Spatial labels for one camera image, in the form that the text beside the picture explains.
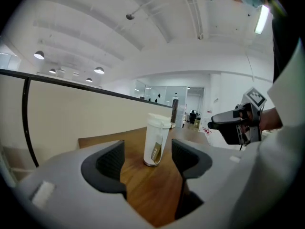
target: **wooden table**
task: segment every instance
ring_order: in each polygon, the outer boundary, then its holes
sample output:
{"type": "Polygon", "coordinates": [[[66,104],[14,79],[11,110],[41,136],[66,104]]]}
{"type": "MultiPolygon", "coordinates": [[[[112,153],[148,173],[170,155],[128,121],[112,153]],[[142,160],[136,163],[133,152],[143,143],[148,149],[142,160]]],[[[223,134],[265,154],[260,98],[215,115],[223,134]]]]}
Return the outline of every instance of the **wooden table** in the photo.
{"type": "Polygon", "coordinates": [[[126,185],[127,202],[155,227],[173,222],[177,210],[182,177],[172,160],[172,139],[184,139],[208,145],[204,133],[174,128],[169,131],[162,160],[157,167],[143,163],[146,127],[128,132],[80,138],[80,148],[115,141],[125,141],[125,163],[121,182],[126,185]]]}

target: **ceiling light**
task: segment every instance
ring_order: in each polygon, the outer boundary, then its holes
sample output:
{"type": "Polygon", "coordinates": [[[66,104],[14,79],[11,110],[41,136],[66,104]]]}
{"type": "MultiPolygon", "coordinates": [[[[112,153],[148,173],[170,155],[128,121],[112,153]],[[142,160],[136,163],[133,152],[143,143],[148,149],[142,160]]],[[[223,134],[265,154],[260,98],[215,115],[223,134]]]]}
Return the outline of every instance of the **ceiling light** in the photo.
{"type": "Polygon", "coordinates": [[[264,26],[266,24],[267,18],[269,14],[269,8],[263,5],[261,7],[261,14],[259,15],[259,19],[255,28],[255,33],[262,34],[264,26]]]}
{"type": "Polygon", "coordinates": [[[37,51],[35,52],[34,56],[38,59],[44,59],[44,53],[43,51],[37,51]]]}
{"type": "Polygon", "coordinates": [[[94,71],[98,74],[105,74],[105,71],[102,67],[97,67],[94,71]]]}

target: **white cup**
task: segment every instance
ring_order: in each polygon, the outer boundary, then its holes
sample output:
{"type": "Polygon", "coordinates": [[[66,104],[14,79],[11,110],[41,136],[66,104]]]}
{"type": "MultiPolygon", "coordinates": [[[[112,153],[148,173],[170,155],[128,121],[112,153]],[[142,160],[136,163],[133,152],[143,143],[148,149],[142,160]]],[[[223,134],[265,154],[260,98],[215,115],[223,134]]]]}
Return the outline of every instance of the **white cup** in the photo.
{"type": "Polygon", "coordinates": [[[158,114],[148,114],[148,115],[149,117],[147,120],[144,163],[147,166],[155,167],[159,165],[162,159],[166,139],[168,136],[168,131],[171,128],[171,118],[158,114]],[[152,154],[155,149],[156,142],[161,144],[161,150],[160,150],[161,158],[157,163],[155,163],[155,161],[152,159],[152,154]]]}

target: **paper cup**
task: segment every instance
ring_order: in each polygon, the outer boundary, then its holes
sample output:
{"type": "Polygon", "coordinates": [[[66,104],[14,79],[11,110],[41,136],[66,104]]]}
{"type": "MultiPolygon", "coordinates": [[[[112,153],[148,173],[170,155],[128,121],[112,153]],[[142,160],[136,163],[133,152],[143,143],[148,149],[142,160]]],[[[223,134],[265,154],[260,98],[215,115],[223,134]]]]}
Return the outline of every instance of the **paper cup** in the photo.
{"type": "Polygon", "coordinates": [[[171,127],[171,118],[158,114],[148,115],[144,163],[147,166],[155,167],[162,159],[168,131],[171,127]]]}

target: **ceiling sprinkler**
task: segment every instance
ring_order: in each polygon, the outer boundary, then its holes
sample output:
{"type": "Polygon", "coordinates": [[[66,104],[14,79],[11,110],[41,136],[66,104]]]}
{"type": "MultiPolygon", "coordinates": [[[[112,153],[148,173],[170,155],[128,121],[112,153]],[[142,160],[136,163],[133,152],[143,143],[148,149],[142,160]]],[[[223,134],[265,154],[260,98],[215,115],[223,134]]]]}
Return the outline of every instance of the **ceiling sprinkler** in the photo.
{"type": "Polygon", "coordinates": [[[133,19],[134,19],[134,16],[132,15],[132,14],[127,14],[126,15],[126,18],[128,19],[128,20],[130,20],[130,21],[132,21],[133,19]]]}

